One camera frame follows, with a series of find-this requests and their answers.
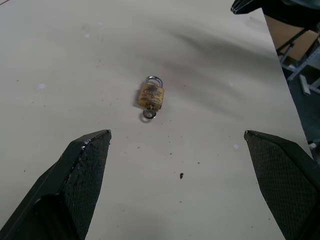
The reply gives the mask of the brown cardboard box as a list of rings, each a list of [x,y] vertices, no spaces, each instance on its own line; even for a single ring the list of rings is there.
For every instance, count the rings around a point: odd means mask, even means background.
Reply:
[[[303,30],[301,27],[285,24],[266,15],[265,20],[276,49]],[[319,33],[315,31],[306,31],[294,41],[293,49],[290,51],[288,56],[294,60],[300,60],[307,50],[312,46],[318,36]]]

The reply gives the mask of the brass padlock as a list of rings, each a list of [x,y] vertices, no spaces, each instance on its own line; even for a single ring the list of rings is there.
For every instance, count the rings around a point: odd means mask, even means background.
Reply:
[[[137,103],[146,109],[160,110],[164,93],[163,81],[157,76],[148,76],[140,89]]]

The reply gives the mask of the grey metal shelf frame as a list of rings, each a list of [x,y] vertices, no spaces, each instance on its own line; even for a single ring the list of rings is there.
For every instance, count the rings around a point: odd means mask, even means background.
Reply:
[[[320,95],[320,77],[315,80],[312,84],[307,82],[307,78],[302,74],[304,68],[317,56],[320,56],[320,36],[314,41],[306,53],[301,57],[300,60],[295,61],[291,64],[285,64],[286,58],[292,51],[295,43],[292,41],[289,43],[284,53],[280,52],[279,61],[283,69],[290,71],[291,74],[286,77],[286,81],[289,84],[294,78],[298,77],[302,92],[306,96],[310,96],[311,92]]]

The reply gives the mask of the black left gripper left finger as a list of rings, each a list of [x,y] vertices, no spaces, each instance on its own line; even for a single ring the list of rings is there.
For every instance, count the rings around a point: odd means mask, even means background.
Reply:
[[[104,129],[70,142],[0,229],[0,240],[85,240],[111,138]]]

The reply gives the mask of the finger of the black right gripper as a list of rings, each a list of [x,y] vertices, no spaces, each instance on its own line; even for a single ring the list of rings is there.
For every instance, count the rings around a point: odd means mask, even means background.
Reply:
[[[233,14],[248,14],[263,5],[262,0],[234,0],[230,10]]]

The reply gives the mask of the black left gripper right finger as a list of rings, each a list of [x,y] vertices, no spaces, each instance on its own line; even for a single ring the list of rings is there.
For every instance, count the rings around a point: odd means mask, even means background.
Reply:
[[[320,240],[320,165],[297,143],[244,133],[257,183],[286,240]]]

